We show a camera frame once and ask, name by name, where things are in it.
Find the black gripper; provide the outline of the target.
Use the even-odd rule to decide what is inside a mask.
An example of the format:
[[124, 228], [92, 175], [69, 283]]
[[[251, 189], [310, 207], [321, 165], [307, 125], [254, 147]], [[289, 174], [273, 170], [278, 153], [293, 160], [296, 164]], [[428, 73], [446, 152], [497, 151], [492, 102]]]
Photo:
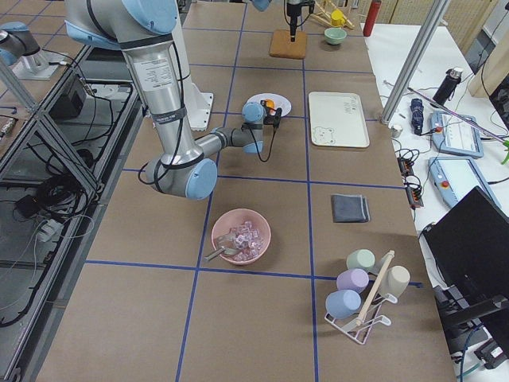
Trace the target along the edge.
[[301, 0], [287, 0], [286, 15], [291, 18], [291, 42], [295, 42], [297, 18], [301, 16]]
[[276, 115], [276, 108], [271, 109], [271, 108], [266, 107], [264, 100], [265, 99], [262, 99], [260, 101], [260, 104], [262, 105], [262, 107], [264, 109], [264, 119], [272, 119]]

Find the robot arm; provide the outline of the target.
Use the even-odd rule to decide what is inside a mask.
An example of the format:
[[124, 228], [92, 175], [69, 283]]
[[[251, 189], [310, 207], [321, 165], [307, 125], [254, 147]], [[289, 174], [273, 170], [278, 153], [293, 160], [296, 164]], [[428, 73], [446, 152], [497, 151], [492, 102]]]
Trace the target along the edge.
[[66, 29], [75, 41], [122, 52], [163, 147], [146, 166], [145, 184], [159, 193], [201, 200], [215, 188], [213, 154], [229, 146], [262, 150], [263, 127], [277, 127], [280, 111], [264, 101], [243, 106], [239, 128], [192, 136], [174, 32], [181, 23], [175, 1], [67, 1]]
[[[266, 11], [271, 3], [271, 0], [251, 0], [251, 4], [260, 12]], [[314, 7], [315, 2], [310, 0], [288, 0], [283, 2], [283, 13], [286, 24], [289, 26], [290, 42], [294, 43], [297, 40], [297, 29], [313, 14]], [[308, 15], [301, 20], [304, 8], [308, 9]]]

